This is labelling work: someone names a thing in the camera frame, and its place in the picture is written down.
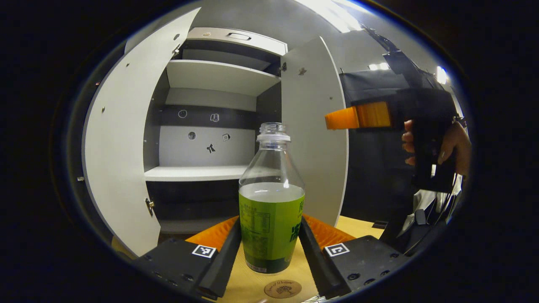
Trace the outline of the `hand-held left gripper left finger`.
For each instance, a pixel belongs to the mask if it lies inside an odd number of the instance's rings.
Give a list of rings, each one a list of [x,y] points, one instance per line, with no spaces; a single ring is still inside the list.
[[[238,216],[189,239],[170,238],[133,261],[133,267],[170,290],[193,298],[224,296],[241,242]]]

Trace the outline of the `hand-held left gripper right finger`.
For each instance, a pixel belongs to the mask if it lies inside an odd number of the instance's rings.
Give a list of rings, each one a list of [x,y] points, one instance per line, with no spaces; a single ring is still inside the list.
[[[298,232],[316,289],[327,299],[364,291],[409,261],[372,235],[354,238],[309,215]]]

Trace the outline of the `round wooden coaster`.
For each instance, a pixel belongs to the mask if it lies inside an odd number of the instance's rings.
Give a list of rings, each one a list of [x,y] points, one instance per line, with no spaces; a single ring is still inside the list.
[[[276,299],[292,298],[301,291],[302,285],[299,282],[287,279],[275,280],[264,287],[264,293]]]

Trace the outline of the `green label clear bottle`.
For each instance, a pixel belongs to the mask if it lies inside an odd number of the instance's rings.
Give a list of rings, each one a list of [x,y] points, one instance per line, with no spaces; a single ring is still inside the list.
[[[291,137],[283,123],[262,123],[256,140],[258,151],[239,179],[241,241],[251,270],[277,274],[291,263],[305,184],[291,159]]]

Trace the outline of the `white cabinet door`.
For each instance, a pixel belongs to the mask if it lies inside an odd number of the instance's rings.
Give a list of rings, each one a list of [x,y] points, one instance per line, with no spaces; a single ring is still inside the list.
[[[199,11],[170,21],[124,54],[101,82],[86,116],[82,154],[89,194],[110,232],[136,256],[154,249],[160,233],[147,207],[143,167],[150,99]]]
[[[325,116],[345,108],[334,59],[322,37],[287,52],[281,63],[282,122],[289,153],[305,184],[304,213],[330,226],[341,215],[348,178],[349,135]]]

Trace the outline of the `white cabinet shelf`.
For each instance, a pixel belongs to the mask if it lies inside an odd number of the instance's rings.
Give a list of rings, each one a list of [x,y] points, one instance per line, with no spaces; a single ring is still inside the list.
[[[205,60],[170,60],[167,75],[171,88],[215,90],[254,97],[280,82],[278,76],[256,69]]]
[[[206,167],[154,167],[144,173],[146,181],[156,182],[192,182],[237,180],[248,167],[206,166]]]

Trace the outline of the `white cabinet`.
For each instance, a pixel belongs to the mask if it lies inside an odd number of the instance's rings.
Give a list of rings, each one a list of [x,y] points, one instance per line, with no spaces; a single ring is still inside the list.
[[[184,41],[170,60],[205,60],[280,77],[281,58],[249,47]],[[144,172],[162,167],[235,166],[250,163],[264,122],[281,122],[281,84],[259,96],[171,88],[167,67],[147,112]],[[146,181],[150,210],[165,235],[196,234],[237,214],[237,180]]]

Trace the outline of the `long ceiling light panel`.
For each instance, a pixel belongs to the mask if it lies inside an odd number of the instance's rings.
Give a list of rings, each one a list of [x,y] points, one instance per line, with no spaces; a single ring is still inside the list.
[[[340,33],[361,31],[362,26],[345,8],[333,0],[294,0],[322,17]]]

